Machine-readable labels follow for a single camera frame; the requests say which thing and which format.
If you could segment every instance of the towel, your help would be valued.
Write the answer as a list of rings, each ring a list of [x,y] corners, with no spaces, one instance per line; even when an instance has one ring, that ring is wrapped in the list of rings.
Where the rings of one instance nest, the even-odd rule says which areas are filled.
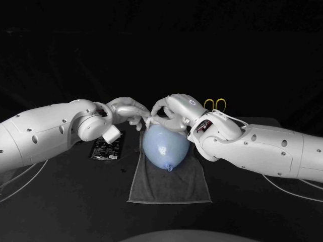
[[[140,159],[127,202],[144,204],[212,203],[200,163],[190,143],[186,157],[171,171],[160,169],[145,157],[140,134]]]

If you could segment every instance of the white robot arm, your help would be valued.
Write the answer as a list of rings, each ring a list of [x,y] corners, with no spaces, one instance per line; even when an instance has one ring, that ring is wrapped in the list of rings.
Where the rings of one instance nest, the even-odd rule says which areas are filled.
[[[138,130],[140,116],[150,113],[127,97],[108,104],[79,99],[18,113],[0,123],[0,174],[50,159],[80,140],[102,136],[109,144],[121,135],[114,124],[128,120]]]
[[[187,139],[209,161],[220,158],[236,167],[259,174],[307,179],[323,183],[323,138],[291,130],[245,125],[235,122],[217,110],[207,112],[199,102],[184,94],[173,94],[155,103],[151,116],[164,106],[173,119],[153,117],[164,127],[183,122],[171,130],[191,127]]]

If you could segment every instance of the table surface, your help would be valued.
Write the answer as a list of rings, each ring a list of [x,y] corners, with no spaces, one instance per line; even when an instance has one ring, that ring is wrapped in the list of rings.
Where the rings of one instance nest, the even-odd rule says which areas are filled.
[[[272,118],[239,119],[280,126]],[[128,203],[140,132],[128,123],[118,128],[127,135],[122,158],[114,164],[89,159],[93,141],[75,145],[0,203],[0,241],[121,241],[168,229],[219,231],[256,241],[323,241],[323,203],[285,194],[259,174],[222,159],[206,161],[197,152],[212,203]],[[5,187],[4,196],[21,187],[40,166]],[[271,180],[291,192],[323,199],[323,191],[301,181]]]

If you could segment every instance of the robot forearm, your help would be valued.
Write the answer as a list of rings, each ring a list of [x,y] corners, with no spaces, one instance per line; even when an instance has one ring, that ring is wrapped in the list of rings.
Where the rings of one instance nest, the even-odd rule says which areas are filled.
[[[106,117],[98,114],[103,110]],[[112,113],[102,103],[75,100],[21,112],[0,123],[0,174],[41,162],[79,141],[119,137]]]
[[[197,129],[204,120],[206,129]],[[323,138],[287,129],[246,125],[243,129],[219,113],[207,113],[187,139],[209,161],[225,159],[259,174],[323,183]]]

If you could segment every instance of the balloon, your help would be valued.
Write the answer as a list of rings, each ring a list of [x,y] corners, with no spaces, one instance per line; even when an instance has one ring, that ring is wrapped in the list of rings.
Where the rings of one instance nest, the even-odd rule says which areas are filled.
[[[186,132],[173,132],[160,124],[150,124],[144,132],[142,150],[151,163],[171,171],[181,162],[189,149]]]

